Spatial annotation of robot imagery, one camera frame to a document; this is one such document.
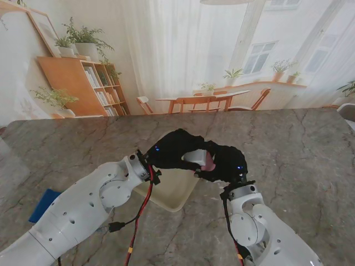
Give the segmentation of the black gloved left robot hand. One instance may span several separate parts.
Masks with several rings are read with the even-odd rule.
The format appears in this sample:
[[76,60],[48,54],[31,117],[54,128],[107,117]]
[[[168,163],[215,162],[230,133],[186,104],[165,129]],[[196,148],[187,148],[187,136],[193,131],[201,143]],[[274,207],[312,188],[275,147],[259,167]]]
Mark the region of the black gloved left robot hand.
[[194,136],[184,129],[177,129],[166,134],[145,154],[148,164],[162,169],[182,169],[201,171],[198,163],[184,161],[182,157],[188,153],[203,149],[205,140],[202,136]]

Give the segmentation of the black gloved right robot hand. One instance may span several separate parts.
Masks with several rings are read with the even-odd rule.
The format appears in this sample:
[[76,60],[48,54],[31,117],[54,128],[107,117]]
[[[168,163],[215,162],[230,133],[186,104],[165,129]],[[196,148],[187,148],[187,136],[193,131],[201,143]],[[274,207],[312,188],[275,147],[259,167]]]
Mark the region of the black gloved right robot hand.
[[244,154],[233,146],[218,145],[213,141],[205,142],[202,149],[206,150],[213,159],[213,170],[199,170],[195,177],[210,182],[224,181],[227,183],[241,182],[248,173]]

